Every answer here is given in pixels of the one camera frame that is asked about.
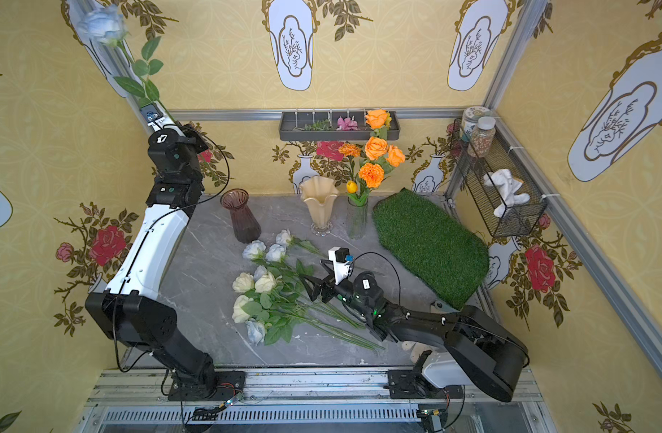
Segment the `white rose top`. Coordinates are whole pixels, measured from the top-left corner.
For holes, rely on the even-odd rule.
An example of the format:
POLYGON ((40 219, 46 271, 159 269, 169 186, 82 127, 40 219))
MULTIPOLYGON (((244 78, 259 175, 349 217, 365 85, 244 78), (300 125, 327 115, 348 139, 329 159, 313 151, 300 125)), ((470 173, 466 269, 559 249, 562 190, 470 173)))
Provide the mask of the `white rose top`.
POLYGON ((310 252, 311 254, 322 255, 322 252, 318 249, 318 247, 314 246, 311 241, 293 236, 293 234, 291 234, 288 229, 283 229, 280 231, 280 233, 276 236, 276 243, 286 248, 299 247, 310 252))

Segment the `yellow orange tulip stem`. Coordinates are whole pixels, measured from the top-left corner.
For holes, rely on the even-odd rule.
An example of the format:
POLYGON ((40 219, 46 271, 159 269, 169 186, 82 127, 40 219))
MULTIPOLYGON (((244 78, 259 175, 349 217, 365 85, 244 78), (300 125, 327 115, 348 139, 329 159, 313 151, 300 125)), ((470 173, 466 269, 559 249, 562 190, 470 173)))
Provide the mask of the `yellow orange tulip stem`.
POLYGON ((359 182, 349 180, 349 182, 347 182, 347 198, 353 206, 365 206, 370 193, 371 190, 366 186, 363 180, 359 180, 359 182))

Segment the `small orange marigold stem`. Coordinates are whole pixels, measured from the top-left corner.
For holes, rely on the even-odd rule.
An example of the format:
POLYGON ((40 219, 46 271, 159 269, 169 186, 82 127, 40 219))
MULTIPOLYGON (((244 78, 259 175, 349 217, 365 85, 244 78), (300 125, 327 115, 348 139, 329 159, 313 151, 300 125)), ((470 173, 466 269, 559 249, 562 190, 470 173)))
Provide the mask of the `small orange marigold stem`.
POLYGON ((384 169, 380 164, 367 162, 358 171, 358 204, 366 204, 371 192, 378 189, 384 180, 384 169))

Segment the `orange marigold flower stem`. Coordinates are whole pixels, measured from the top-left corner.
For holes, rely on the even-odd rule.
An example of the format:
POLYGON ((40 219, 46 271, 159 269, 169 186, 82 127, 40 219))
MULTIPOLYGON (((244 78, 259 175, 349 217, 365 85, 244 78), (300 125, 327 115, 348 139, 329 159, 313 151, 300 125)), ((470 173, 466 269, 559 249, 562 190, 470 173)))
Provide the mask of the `orange marigold flower stem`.
POLYGON ((357 171, 359 170, 359 163, 362 161, 361 148, 356 144, 345 143, 341 145, 339 152, 343 156, 341 162, 343 164, 344 179, 347 182, 349 180, 358 182, 357 171))

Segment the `orange rose stem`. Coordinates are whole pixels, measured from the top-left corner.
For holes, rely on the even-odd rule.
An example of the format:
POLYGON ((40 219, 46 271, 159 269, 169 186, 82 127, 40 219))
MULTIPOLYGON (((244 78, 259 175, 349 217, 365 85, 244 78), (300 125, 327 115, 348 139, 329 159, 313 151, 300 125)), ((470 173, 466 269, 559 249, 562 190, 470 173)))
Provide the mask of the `orange rose stem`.
POLYGON ((384 155, 380 156, 375 164, 378 164, 383 170, 383 180, 385 180, 394 169, 398 168, 406 157, 401 149, 394 145, 389 145, 384 155))
POLYGON ((372 130, 371 137, 387 141, 391 122, 391 114, 384 109, 370 110, 365 113, 365 124, 372 130))
POLYGON ((372 161, 379 161, 388 152, 388 144, 384 139, 372 136, 365 145, 365 157, 372 161))

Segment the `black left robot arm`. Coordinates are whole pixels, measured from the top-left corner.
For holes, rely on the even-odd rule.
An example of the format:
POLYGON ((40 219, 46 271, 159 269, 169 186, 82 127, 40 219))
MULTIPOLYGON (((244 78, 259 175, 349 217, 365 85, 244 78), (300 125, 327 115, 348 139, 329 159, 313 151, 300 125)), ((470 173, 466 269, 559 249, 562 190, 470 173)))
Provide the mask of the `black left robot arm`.
POLYGON ((90 292, 85 308, 116 346, 150 355, 172 380, 172 401, 214 401, 240 392, 241 371, 217 372, 208 353, 178 329, 177 311, 160 302, 161 282, 193 213, 202 203, 199 155, 206 137, 192 124, 167 124, 148 140, 156 167, 143 223, 116 276, 101 292, 90 292))

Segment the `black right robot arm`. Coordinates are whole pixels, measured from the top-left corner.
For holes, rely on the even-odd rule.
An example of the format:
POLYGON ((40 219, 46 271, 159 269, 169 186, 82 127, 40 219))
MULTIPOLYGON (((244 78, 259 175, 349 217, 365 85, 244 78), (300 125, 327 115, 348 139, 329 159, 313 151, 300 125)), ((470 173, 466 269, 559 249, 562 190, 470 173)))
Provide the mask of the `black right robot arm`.
POLYGON ((380 341, 420 343, 449 353, 446 362, 435 353, 425 357, 419 368, 424 382, 437 389, 472 384, 499 402, 513 400, 530 363, 528 348, 482 310, 472 305, 450 313, 409 310, 385 298, 372 272, 353 277, 351 262, 321 264, 327 277, 300 276, 309 299, 338 299, 380 341))

